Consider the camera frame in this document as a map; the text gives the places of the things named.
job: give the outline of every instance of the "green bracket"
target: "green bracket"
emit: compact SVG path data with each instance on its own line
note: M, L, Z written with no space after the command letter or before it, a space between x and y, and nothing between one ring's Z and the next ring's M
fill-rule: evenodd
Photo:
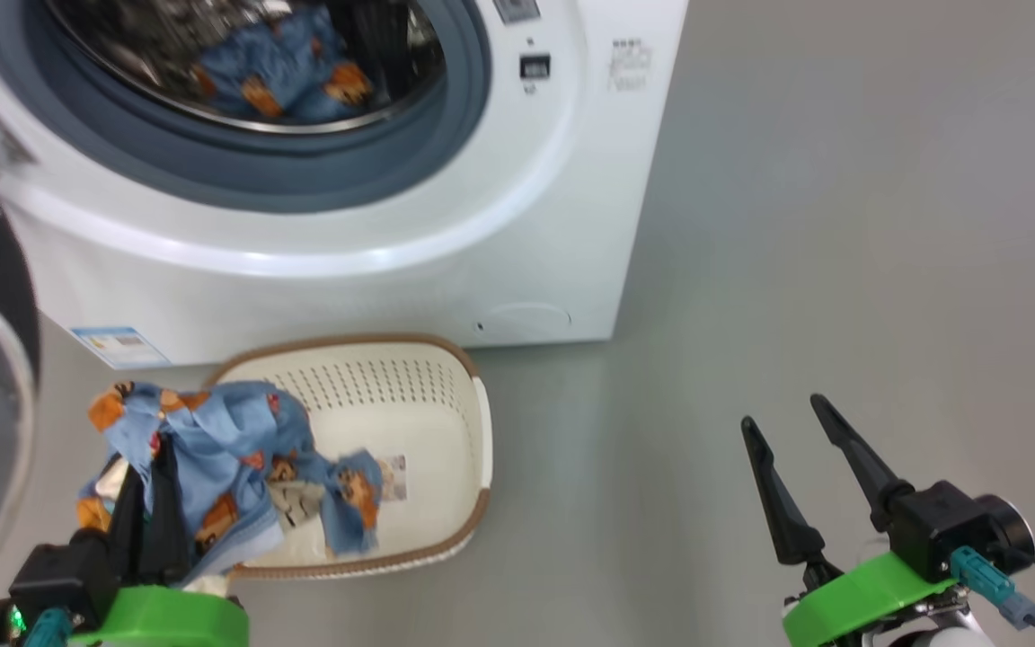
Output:
M886 553L802 597L786 616L786 636L793 647L830 644L954 584L954 579L929 584Z
M229 599L165 586L120 589L101 629L70 644L108 647L248 647L249 618Z

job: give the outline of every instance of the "laundry basket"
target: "laundry basket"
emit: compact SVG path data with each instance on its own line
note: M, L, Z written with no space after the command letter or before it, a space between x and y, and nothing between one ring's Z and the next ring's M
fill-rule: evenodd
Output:
M365 449L382 463L378 547L333 555L321 524L244 562L234 578L322 579L440 562L465 548L485 512L493 429L485 388L464 350L422 335L307 341L236 357L206 385L264 380L303 403L327 459Z

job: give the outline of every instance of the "white washing machine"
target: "white washing machine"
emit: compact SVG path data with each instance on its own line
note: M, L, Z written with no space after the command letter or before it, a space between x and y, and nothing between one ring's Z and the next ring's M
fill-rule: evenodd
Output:
M45 0L0 0L0 204L41 311L116 367L346 332L609 339L686 0L412 7L431 79L283 130L170 106Z

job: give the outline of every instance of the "gray floor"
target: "gray floor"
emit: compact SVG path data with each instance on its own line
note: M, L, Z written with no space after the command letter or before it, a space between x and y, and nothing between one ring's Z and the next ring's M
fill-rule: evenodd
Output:
M84 409L114 376L61 331L46 356L0 586L65 538L101 451ZM615 343L475 357L497 471L473 543L242 585L255 644L783 644L800 574L773 560L740 418L837 564L874 536L814 391L913 482L1005 495L1035 529L1035 3L694 0ZM980 607L999 644L1035 644Z

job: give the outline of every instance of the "blue and white sticker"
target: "blue and white sticker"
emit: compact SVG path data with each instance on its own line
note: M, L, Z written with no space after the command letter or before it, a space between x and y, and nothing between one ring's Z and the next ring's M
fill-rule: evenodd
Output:
M70 332L112 369L170 365L170 360L134 328L70 328Z

